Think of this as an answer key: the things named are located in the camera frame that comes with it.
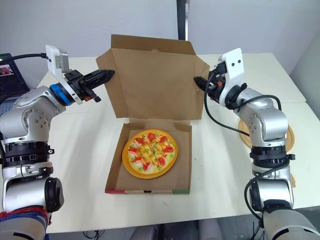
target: open box lid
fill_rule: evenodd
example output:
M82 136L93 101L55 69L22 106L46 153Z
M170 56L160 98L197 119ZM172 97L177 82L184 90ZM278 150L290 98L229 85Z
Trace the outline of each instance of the open box lid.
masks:
M207 79L210 66L189 41L112 35L96 62L115 71L105 87L117 118L201 119L204 92L194 77Z

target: laptop screen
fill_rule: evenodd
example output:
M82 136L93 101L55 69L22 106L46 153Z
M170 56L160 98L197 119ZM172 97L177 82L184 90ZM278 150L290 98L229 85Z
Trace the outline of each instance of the laptop screen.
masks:
M0 54L0 59L10 58L10 53ZM9 61L0 65L0 99L5 100L8 97L20 96L28 92L25 80L14 61Z

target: tomato slice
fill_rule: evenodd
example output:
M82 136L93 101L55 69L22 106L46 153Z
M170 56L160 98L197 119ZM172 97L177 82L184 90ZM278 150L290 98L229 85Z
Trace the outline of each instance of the tomato slice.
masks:
M136 140L138 143L140 143L140 144L145 144L144 139L141 138L141 137L136 137L135 140Z
M136 153L136 152L138 152L138 148L136 148L136 147L129 147L129 149L128 149L130 152L134 152L134 153Z
M165 146L165 149L163 150L165 153L172 153L174 151L172 146Z
M150 142L152 142L153 140L156 139L156 135L154 135L152 132L149 132L148 133L148 139Z
M159 166L163 167L166 164L166 160L164 156L158 157L157 161L159 163Z
M132 162L136 163L136 162L139 162L139 161L141 161L141 157L140 156L136 156Z
M149 165L150 165L150 162L147 162L146 164L143 164L143 170L147 171Z
M160 137L160 143L168 142L168 138L166 136Z

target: cable connector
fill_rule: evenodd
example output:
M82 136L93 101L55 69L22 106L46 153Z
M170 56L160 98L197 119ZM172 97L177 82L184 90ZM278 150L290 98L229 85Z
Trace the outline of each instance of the cable connector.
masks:
M226 62L223 61L223 62L218 63L218 65L216 66L214 72L215 72L216 75L222 75L222 74L227 73Z
M45 52L41 52L40 57L43 59L48 59L47 54Z

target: laptop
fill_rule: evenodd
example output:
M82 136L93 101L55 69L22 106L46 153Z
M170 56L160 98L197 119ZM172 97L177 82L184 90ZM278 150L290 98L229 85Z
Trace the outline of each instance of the laptop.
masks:
M11 58L10 53L0 54L0 61L7 58ZM15 61L0 65L0 116L10 111L16 99L29 91Z

